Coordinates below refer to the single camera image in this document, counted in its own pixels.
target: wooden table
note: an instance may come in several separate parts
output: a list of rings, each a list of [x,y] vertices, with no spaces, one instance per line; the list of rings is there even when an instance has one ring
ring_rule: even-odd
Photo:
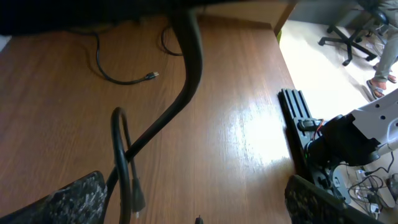
[[[137,138],[183,86],[182,57],[159,50],[166,23],[126,22],[101,34],[101,64],[113,78],[158,71],[119,86],[100,78],[95,39],[67,32],[15,37],[0,55],[0,215],[94,170],[113,167],[110,117],[126,110]],[[147,206],[132,223],[289,223],[294,173],[277,100],[292,80],[272,30],[201,18],[204,72],[192,102],[137,155]],[[170,35],[172,50],[178,51]],[[119,218],[116,187],[106,223]]]

